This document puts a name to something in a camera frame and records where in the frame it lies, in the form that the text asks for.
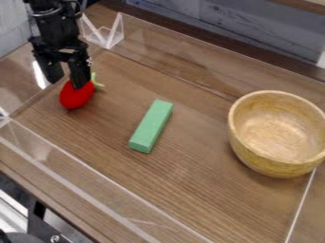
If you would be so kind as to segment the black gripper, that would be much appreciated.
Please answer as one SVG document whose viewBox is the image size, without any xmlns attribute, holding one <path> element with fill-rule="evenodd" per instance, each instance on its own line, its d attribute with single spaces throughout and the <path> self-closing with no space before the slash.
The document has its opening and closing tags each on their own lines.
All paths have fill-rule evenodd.
<svg viewBox="0 0 325 243">
<path fill-rule="evenodd" d="M 51 84 L 63 78 L 60 62 L 68 64 L 70 81 L 80 89 L 90 81 L 87 44 L 80 40 L 82 13 L 34 12 L 38 34 L 30 38 L 42 73 Z"/>
</svg>

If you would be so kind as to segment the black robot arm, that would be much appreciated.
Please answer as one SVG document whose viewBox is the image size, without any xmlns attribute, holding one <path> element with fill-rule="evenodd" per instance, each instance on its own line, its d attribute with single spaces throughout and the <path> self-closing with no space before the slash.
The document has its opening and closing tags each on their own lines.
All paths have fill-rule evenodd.
<svg viewBox="0 0 325 243">
<path fill-rule="evenodd" d="M 23 0 L 31 8 L 38 35 L 30 37 L 43 75 L 51 84 L 63 77 L 62 63 L 67 63 L 72 87 L 80 89 L 90 82 L 87 43 L 79 39 L 78 20 L 82 18 L 79 0 Z"/>
</svg>

